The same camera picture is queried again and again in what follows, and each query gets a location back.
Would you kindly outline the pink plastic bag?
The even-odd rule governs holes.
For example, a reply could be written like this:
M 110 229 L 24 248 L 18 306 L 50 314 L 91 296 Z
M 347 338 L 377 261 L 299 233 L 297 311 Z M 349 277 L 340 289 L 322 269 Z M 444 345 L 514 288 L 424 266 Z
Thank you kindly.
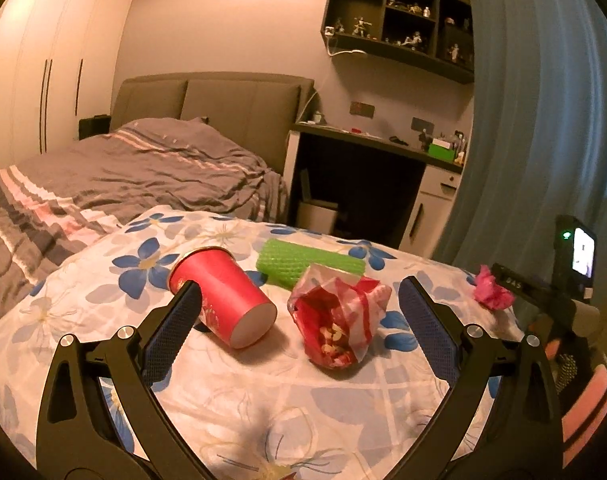
M 503 311 L 512 307 L 515 296 L 497 284 L 489 266 L 482 264 L 475 278 L 474 300 L 490 311 Z

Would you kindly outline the red white snack bag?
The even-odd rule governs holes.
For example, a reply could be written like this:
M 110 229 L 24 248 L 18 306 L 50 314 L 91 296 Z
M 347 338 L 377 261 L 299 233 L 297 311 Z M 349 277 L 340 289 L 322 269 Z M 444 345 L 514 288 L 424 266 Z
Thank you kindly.
M 287 301 L 310 361 L 344 370 L 363 361 L 392 288 L 375 278 L 312 263 Z

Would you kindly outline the red paper cup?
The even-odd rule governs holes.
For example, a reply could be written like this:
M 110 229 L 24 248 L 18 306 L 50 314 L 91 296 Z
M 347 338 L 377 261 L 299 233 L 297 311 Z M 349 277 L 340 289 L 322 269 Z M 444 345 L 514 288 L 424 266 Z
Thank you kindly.
M 200 321 L 232 349 L 251 346 L 276 321 L 276 305 L 225 248 L 200 247 L 178 259 L 166 284 L 175 294 L 187 281 L 201 290 Z

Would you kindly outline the green foam roll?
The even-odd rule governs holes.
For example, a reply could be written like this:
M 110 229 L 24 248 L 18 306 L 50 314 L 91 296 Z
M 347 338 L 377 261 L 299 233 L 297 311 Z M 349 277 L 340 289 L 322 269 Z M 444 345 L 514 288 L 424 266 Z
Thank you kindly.
M 274 284 L 293 289 L 312 264 L 357 275 L 365 272 L 365 262 L 359 258 L 275 238 L 262 246 L 256 259 L 256 270 L 265 274 Z

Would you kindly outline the brown trash bin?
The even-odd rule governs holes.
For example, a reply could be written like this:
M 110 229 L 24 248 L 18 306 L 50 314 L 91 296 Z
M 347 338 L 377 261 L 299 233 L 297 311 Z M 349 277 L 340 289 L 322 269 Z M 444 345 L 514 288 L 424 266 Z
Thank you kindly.
M 578 400 L 561 418 L 563 468 L 578 457 L 607 415 L 607 356 L 596 352 L 596 366 Z

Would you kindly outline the blue curtain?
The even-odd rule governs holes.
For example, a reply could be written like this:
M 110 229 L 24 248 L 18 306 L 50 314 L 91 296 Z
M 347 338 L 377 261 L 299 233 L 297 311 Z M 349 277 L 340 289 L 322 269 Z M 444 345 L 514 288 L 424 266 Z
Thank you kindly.
M 471 0 L 471 148 L 435 253 L 547 278 L 560 214 L 597 237 L 607 322 L 607 18 L 596 0 Z

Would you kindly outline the white drawer cabinet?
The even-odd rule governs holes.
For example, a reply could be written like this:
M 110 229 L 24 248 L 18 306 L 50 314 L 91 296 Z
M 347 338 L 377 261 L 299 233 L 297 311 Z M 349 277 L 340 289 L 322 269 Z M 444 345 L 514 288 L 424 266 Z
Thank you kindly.
M 424 258 L 433 255 L 450 217 L 460 182 L 460 174 L 436 166 L 426 167 L 399 245 L 401 252 Z

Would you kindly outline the green box on desk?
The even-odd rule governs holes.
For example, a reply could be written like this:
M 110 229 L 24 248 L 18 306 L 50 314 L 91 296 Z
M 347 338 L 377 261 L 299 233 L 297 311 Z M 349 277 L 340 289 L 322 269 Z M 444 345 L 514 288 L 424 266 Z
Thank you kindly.
M 428 154 L 444 162 L 454 162 L 456 151 L 450 142 L 433 139 L 428 146 Z

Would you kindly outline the floral bed sheet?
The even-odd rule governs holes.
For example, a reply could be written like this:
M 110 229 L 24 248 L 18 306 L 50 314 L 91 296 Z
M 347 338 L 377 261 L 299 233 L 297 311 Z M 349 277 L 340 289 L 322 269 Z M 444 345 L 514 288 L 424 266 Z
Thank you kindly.
M 464 323 L 517 339 L 511 311 L 492 313 L 473 297 L 466 271 L 367 240 L 338 240 L 275 223 L 157 206 L 133 220 L 87 226 L 47 223 L 46 246 L 14 240 L 0 220 L 0 426 L 28 460 L 38 408 L 59 339 L 104 339 L 137 324 L 170 298 L 166 278 L 192 249 L 227 249 L 278 309 L 253 346 L 233 350 L 209 333 L 186 340 L 154 393 L 199 457 L 222 479 L 380 479 L 410 447 L 448 386 L 437 378 L 390 301 L 357 366 L 310 362 L 286 302 L 256 266 L 269 240 L 351 256 L 367 276 L 398 287 L 415 276 Z

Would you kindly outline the dark desk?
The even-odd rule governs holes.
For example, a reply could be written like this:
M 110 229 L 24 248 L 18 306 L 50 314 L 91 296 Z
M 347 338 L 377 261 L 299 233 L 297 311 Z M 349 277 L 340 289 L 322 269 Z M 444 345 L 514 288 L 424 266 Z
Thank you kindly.
M 305 201 L 301 176 L 306 174 L 311 200 L 337 206 L 334 235 L 398 248 L 430 168 L 441 170 L 448 184 L 459 185 L 462 166 L 418 148 L 296 122 L 290 126 L 284 169 L 287 221 L 297 220 Z

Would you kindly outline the grey striped blanket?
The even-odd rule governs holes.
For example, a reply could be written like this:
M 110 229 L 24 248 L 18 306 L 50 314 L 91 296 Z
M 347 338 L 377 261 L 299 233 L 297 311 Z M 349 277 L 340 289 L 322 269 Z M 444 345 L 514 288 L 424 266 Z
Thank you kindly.
M 274 221 L 279 170 L 202 119 L 144 118 L 0 169 L 0 319 L 69 257 L 154 206 Z

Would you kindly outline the black nightstand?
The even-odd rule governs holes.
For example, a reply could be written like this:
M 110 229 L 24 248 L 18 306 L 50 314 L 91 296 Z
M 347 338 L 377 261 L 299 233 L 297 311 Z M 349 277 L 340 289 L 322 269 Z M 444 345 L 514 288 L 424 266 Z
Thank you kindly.
M 79 140 L 85 140 L 98 134 L 106 134 L 110 131 L 111 116 L 107 114 L 94 115 L 79 120 Z

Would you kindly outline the grey upholstered headboard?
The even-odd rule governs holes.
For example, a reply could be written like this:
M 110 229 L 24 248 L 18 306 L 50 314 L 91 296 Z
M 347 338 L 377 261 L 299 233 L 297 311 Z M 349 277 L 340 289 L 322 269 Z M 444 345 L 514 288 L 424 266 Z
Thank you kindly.
M 140 118 L 192 120 L 209 125 L 273 170 L 285 166 L 290 126 L 311 98 L 314 81 L 294 75 L 197 72 L 128 78 L 116 94 L 113 130 Z

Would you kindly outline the white wardrobe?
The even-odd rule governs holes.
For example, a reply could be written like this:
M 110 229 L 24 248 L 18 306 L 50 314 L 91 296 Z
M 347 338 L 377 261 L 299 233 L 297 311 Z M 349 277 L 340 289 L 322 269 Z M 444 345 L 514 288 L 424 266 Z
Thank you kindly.
M 111 110 L 132 0 L 6 0 L 0 9 L 0 168 L 65 148 Z

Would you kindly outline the dark wall shelf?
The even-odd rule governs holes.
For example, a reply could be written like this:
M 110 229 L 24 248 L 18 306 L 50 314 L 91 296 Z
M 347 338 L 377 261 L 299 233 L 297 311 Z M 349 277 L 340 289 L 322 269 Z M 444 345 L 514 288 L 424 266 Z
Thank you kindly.
M 331 55 L 364 53 L 471 84 L 469 0 L 326 0 L 321 34 Z

